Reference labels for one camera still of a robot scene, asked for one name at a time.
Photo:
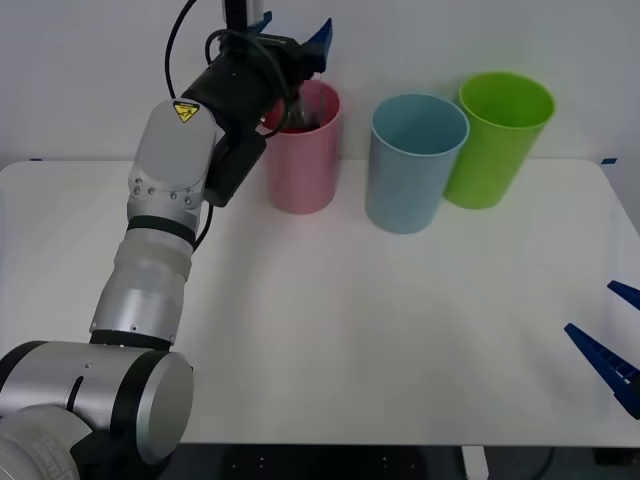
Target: white wall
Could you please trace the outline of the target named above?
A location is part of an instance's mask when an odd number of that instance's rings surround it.
[[[2,0],[0,157],[130,157],[167,97],[166,39],[182,0]],[[334,18],[325,79],[347,114],[348,155],[365,157],[387,96],[452,95],[466,75],[516,69],[545,82],[558,114],[534,152],[640,158],[638,0],[265,0],[272,31],[311,34]],[[223,26],[200,0],[174,51],[176,90],[204,68]]]

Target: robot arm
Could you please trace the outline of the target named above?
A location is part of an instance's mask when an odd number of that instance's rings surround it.
[[[330,22],[303,45],[252,33],[257,0],[225,12],[218,57],[151,113],[90,343],[29,342],[0,360],[0,480],[156,478],[186,429],[192,368],[169,350],[202,203],[227,204],[265,149],[262,116],[324,71],[331,41]]]

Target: black cable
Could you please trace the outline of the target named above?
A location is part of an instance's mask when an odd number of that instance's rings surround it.
[[[208,202],[207,204],[209,205],[209,211],[207,212],[207,219],[204,222],[204,228],[202,229],[202,232],[200,232],[200,235],[196,239],[196,243],[193,246],[193,253],[196,252],[196,250],[204,240],[204,237],[207,236],[207,232],[209,232],[209,228],[211,228],[211,219],[213,218],[213,205],[211,205]]]
[[[180,29],[180,25],[184,21],[184,17],[187,16],[191,7],[193,7],[194,3],[197,0],[187,0],[187,3],[182,10],[178,14],[178,18],[176,18],[176,23],[173,24],[173,28],[171,29],[171,34],[169,35],[169,41],[167,42],[167,49],[164,52],[164,77],[167,80],[167,88],[169,89],[169,95],[171,98],[176,98],[176,92],[173,90],[173,83],[171,82],[171,50],[173,50],[173,42],[176,40],[176,35],[178,34],[178,30]]]
[[[556,456],[556,447],[551,447],[549,450],[549,455],[547,456],[547,460],[544,462],[540,470],[536,472],[529,480],[542,480],[542,478],[549,472],[551,468],[551,464],[553,463],[553,459]]]
[[[269,51],[266,48],[264,48],[260,44],[260,42],[258,42],[253,37],[250,37],[249,35],[245,35],[240,32],[236,32],[235,30],[223,29],[223,30],[216,30],[211,35],[209,35],[209,37],[207,38],[207,41],[204,44],[205,57],[207,59],[208,65],[211,65],[211,62],[212,62],[211,44],[216,38],[222,35],[228,35],[230,37],[239,38],[247,42],[249,45],[251,45],[253,48],[255,48],[260,52],[260,54],[271,65],[274,73],[276,74],[276,77],[278,78],[278,83],[280,84],[279,85],[280,96],[282,97],[284,110],[282,112],[282,117],[280,118],[280,121],[278,122],[278,125],[276,126],[276,128],[273,131],[267,133],[266,135],[263,135],[262,137],[266,140],[268,138],[271,138],[277,135],[278,132],[284,128],[285,123],[287,123],[287,120],[289,119],[289,113],[291,111],[291,94],[289,92],[289,86],[287,85],[287,80],[284,78],[284,74],[282,73],[282,70],[280,69],[278,62],[276,62],[276,60],[273,58],[273,55],[271,55]]]

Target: blue cup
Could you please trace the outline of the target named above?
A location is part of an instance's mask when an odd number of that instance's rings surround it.
[[[390,98],[373,115],[366,211],[393,233],[415,233],[435,216],[469,120],[432,95]]]

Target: green cup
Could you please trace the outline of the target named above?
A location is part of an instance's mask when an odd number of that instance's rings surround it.
[[[464,208],[493,207],[553,116],[553,96],[543,85],[510,72],[471,77],[459,96],[471,134],[444,196]]]

